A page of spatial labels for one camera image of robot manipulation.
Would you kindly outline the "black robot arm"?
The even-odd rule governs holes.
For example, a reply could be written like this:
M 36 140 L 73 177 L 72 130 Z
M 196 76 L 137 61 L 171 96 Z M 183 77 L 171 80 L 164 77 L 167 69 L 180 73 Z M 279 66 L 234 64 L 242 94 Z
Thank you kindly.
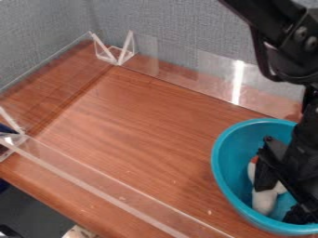
M 304 87 L 302 118 L 291 142 L 263 138 L 252 176 L 252 207 L 267 214 L 276 196 L 288 192 L 295 205 L 283 221 L 318 223 L 318 8 L 292 0 L 219 0 L 247 23 L 256 65 L 271 81 Z

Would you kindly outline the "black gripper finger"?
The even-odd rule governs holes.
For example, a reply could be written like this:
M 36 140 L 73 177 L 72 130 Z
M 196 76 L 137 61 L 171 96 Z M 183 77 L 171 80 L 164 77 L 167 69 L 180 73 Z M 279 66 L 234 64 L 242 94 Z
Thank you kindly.
M 254 188 L 258 192 L 271 190 L 278 182 L 276 174 L 272 168 L 262 160 L 262 157 L 256 157 L 256 170 L 255 170 L 255 180 Z
M 286 213 L 283 221 L 296 225 L 318 223 L 318 210 L 310 211 L 302 205 L 296 204 Z

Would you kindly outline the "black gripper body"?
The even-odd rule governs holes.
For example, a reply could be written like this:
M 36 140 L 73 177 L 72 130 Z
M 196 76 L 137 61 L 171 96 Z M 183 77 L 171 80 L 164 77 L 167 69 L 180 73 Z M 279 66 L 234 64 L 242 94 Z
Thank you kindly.
M 302 119 L 291 131 L 291 142 L 271 136 L 263 138 L 256 155 L 272 168 L 278 181 L 291 194 L 295 204 L 318 210 L 318 89 L 307 89 Z

